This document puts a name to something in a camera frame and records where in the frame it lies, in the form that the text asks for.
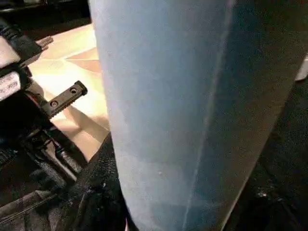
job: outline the screw hole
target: screw hole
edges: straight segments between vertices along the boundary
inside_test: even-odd
[[[58,105],[59,103],[56,100],[50,102],[51,107],[57,107]]]
[[[72,94],[76,94],[76,93],[77,93],[77,89],[76,89],[76,88],[71,88],[69,91],[70,91]]]

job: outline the beige surface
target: beige surface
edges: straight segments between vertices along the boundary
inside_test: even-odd
[[[92,25],[53,36],[40,59],[30,65],[33,79],[52,99],[80,80],[88,94],[52,119],[89,160],[109,130],[102,72]]]

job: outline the white sticker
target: white sticker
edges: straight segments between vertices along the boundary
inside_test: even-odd
[[[19,75],[13,71],[3,77],[0,77],[0,101],[13,95],[20,90]]]

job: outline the metal bracket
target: metal bracket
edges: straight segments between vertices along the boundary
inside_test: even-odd
[[[43,105],[42,109],[50,119],[87,93],[87,88],[77,81],[73,86]]]

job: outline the black connector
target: black connector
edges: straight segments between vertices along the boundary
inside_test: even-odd
[[[18,27],[9,25],[3,19],[0,19],[0,36],[4,37],[19,55],[18,64],[21,67],[35,62],[43,52],[40,45],[22,33]]]

